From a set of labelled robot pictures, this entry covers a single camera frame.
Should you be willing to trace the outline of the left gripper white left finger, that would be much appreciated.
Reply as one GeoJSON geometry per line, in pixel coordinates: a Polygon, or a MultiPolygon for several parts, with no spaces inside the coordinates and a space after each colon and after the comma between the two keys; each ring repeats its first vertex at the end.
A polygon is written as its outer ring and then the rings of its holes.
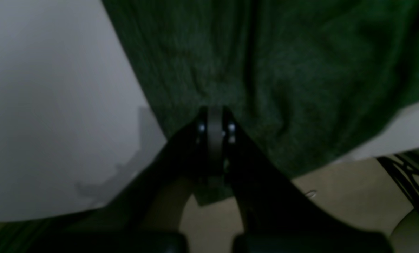
{"type": "Polygon", "coordinates": [[[28,252],[188,253],[178,226],[207,161],[207,126],[204,107],[106,206],[58,218],[28,252]]]}

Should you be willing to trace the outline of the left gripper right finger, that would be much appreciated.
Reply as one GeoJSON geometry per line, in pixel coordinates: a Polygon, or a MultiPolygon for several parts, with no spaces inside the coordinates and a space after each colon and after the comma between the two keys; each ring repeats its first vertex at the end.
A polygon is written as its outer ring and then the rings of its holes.
{"type": "Polygon", "coordinates": [[[234,253],[391,253],[383,234],[355,229],[312,203],[246,135],[227,108],[209,109],[209,184],[241,214],[234,253]]]}

